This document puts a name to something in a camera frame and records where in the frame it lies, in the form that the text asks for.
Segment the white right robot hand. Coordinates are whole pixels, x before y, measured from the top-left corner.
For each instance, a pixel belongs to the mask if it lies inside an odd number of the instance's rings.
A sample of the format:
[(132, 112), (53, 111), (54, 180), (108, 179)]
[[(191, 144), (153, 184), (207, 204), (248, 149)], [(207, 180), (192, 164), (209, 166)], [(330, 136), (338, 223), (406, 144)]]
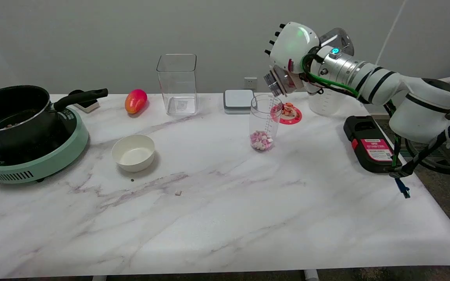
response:
[(303, 73), (302, 59), (311, 49), (320, 45), (319, 36), (311, 28), (296, 22), (281, 24), (273, 40), (264, 52), (269, 57), (269, 66), (294, 73)]

